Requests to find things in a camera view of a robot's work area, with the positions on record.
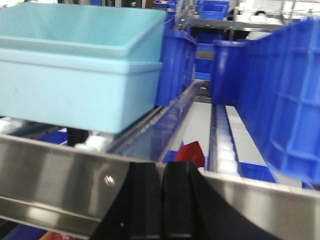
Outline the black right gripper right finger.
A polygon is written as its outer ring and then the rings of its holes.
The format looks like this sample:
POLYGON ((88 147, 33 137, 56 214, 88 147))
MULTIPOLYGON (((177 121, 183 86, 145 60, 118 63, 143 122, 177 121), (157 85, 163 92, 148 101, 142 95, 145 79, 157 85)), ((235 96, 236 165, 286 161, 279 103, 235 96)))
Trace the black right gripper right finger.
POLYGON ((275 240, 210 186, 190 161, 171 161, 163 172, 166 240, 275 240))

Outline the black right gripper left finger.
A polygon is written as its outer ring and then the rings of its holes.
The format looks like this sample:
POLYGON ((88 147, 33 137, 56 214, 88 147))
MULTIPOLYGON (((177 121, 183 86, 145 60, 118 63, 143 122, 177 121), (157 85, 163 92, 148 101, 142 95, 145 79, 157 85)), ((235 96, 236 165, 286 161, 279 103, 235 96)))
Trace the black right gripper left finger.
POLYGON ((161 181, 153 162, 131 162, 110 209, 91 235, 93 240, 160 240, 161 181))

